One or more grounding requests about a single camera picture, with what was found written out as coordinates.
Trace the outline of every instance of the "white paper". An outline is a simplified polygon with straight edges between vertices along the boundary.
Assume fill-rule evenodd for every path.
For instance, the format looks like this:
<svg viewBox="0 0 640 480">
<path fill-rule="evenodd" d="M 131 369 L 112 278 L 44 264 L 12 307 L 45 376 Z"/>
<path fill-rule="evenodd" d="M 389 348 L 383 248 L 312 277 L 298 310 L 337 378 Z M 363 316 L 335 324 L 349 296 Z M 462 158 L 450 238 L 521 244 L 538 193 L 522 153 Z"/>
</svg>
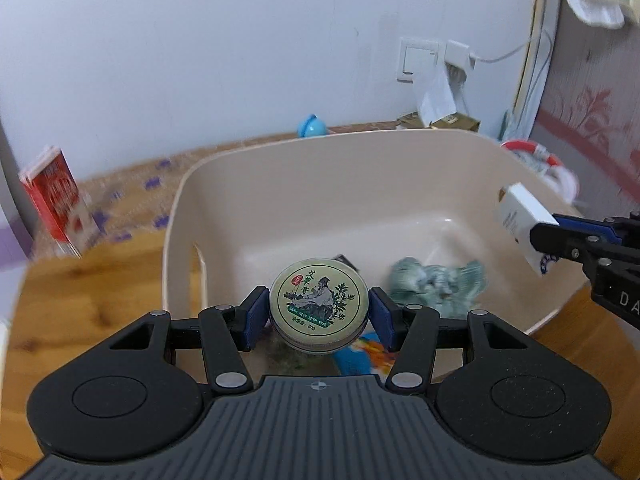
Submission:
<svg viewBox="0 0 640 480">
<path fill-rule="evenodd" d="M 457 111 L 443 62 L 414 72 L 414 96 L 422 124 L 429 126 Z"/>
<path fill-rule="evenodd" d="M 622 9 L 616 3 L 595 0 L 566 0 L 579 20 L 591 27 L 620 28 L 625 24 Z"/>
</svg>

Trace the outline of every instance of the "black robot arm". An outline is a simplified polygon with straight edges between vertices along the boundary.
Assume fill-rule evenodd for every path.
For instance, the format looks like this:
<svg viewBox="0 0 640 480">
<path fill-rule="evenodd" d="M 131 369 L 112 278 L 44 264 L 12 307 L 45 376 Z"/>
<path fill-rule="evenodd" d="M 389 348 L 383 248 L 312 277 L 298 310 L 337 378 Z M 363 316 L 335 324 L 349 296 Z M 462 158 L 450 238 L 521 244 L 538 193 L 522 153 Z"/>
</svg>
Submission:
<svg viewBox="0 0 640 480">
<path fill-rule="evenodd" d="M 582 264 L 591 299 L 640 330 L 640 212 L 604 222 L 554 215 L 559 225 L 537 224 L 535 250 Z"/>
</svg>

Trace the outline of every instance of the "red and white box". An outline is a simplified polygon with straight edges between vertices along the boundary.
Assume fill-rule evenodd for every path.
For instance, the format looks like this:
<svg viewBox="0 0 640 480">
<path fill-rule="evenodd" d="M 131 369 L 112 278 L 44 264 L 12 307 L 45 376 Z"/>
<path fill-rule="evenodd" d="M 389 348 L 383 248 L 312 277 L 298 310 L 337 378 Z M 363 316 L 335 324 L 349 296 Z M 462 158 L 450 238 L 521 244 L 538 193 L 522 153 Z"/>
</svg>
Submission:
<svg viewBox="0 0 640 480">
<path fill-rule="evenodd" d="M 63 253 L 80 256 L 94 243 L 98 226 L 60 148 L 45 148 L 30 167 L 20 172 L 20 181 Z"/>
</svg>

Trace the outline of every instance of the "patterned wallpaper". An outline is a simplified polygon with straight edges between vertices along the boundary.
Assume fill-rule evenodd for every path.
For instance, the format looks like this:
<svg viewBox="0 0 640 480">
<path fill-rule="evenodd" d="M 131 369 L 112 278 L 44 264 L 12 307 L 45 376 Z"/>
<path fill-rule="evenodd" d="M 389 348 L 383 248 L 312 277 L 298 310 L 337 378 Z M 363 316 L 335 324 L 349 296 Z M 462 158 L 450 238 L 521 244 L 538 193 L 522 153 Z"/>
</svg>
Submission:
<svg viewBox="0 0 640 480">
<path fill-rule="evenodd" d="M 531 139 L 580 179 L 586 216 L 626 216 L 640 203 L 640 27 L 594 28 L 563 0 Z"/>
</svg>

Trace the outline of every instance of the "herbal ointment tin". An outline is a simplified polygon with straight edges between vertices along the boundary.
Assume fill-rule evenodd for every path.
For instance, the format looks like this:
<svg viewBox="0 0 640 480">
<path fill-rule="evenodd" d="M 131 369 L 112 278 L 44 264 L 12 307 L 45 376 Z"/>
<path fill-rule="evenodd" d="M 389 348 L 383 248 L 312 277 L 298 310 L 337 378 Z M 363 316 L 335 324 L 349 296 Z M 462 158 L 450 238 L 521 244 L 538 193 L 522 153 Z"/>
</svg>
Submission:
<svg viewBox="0 0 640 480">
<path fill-rule="evenodd" d="M 271 287 L 271 323 L 293 348 L 325 354 L 347 346 L 367 323 L 367 286 L 351 267 L 313 258 L 283 270 Z"/>
</svg>

